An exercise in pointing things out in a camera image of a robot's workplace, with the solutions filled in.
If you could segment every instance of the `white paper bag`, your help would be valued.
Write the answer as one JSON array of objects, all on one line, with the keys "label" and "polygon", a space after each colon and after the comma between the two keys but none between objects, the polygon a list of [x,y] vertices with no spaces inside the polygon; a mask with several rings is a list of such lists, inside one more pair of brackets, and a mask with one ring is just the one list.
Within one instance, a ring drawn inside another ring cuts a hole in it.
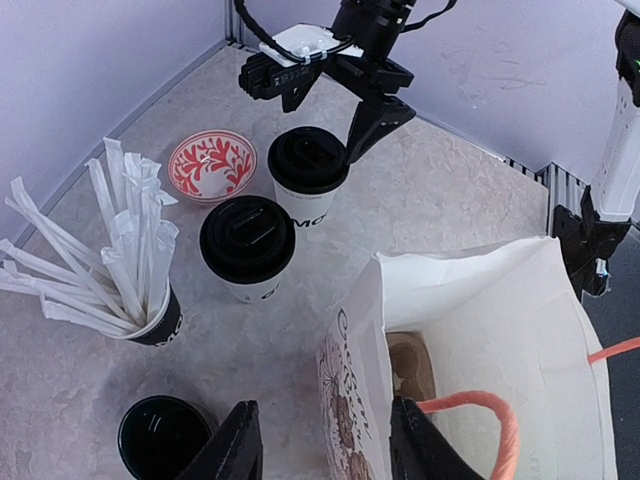
[{"label": "white paper bag", "polygon": [[[371,260],[317,357],[335,480],[391,478],[385,333],[403,331],[422,334],[438,397],[484,390],[511,405],[521,439],[516,478],[617,478],[607,366],[588,363],[602,347],[557,240]],[[487,478],[499,446],[495,416],[463,407],[433,421]]]}]

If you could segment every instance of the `coffee cup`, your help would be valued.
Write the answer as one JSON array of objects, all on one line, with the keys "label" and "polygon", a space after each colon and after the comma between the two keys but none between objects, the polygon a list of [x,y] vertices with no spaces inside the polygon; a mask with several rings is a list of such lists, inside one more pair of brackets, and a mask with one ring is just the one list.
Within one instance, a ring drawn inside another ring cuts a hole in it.
[{"label": "coffee cup", "polygon": [[243,302],[271,297],[295,249],[295,229],[287,212],[268,198],[229,199],[207,216],[200,250],[211,271]]},{"label": "coffee cup", "polygon": [[118,340],[129,340],[142,345],[161,347],[172,342],[182,328],[182,311],[171,285],[167,281],[167,290],[158,314],[140,330],[127,335],[110,335]]},{"label": "coffee cup", "polygon": [[192,405],[158,395],[139,401],[125,414],[118,430],[118,450],[137,480],[177,478],[213,433]]},{"label": "coffee cup", "polygon": [[276,200],[297,228],[312,228],[324,220],[349,174],[345,158],[340,140],[316,127],[295,128],[271,144],[268,165]]}]

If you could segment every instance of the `orange rope handle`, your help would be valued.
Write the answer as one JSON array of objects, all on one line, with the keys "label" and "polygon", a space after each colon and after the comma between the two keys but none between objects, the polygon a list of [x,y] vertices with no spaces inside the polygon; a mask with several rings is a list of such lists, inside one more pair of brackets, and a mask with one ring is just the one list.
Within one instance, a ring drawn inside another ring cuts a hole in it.
[{"label": "orange rope handle", "polygon": [[640,348],[640,337],[632,338],[631,340],[618,343],[617,345],[589,355],[589,363],[593,365],[599,360],[604,360],[605,358],[613,357],[614,355],[620,355],[621,353],[635,350],[636,348]]},{"label": "orange rope handle", "polygon": [[502,398],[493,393],[473,390],[444,398],[418,403],[424,413],[440,412],[463,405],[478,405],[493,410],[502,425],[498,460],[491,473],[491,480],[512,480],[515,477],[520,455],[520,432],[515,412]]}]

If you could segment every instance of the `marble surface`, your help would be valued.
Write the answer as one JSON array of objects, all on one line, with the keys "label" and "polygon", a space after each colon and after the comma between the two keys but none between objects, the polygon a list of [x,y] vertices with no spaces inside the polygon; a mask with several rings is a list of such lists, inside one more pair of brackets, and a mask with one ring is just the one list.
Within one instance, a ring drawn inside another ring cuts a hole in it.
[{"label": "marble surface", "polygon": [[[264,157],[277,135],[316,125],[346,140],[357,98],[320,79],[302,107],[284,115],[279,101],[253,101],[236,86],[247,56],[226,48],[208,60],[122,135],[125,149],[166,164],[188,135],[234,130],[261,157],[245,192],[273,198]],[[181,230],[171,279],[185,315],[168,346],[48,321],[36,299],[0,293],[0,478],[130,478],[118,456],[118,423],[135,401],[158,393],[220,418],[237,401],[258,400],[264,478],[327,478],[314,353],[370,255],[544,234],[546,202],[542,186],[413,120],[355,165],[321,226],[299,233],[280,290],[260,305],[234,300],[202,261],[197,239],[208,209],[187,200],[167,208]],[[87,174],[51,218],[95,248],[105,243]],[[27,250],[55,259],[39,234]]]}]

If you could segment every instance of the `ceramic bowl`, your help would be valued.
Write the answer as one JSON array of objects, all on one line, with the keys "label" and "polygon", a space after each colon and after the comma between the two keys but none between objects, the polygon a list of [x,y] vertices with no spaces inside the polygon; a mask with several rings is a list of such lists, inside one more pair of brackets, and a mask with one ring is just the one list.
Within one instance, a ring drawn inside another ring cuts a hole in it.
[{"label": "ceramic bowl", "polygon": [[242,135],[207,130],[190,136],[175,149],[169,160],[169,179],[195,202],[219,203],[247,186],[257,162],[255,147]]}]

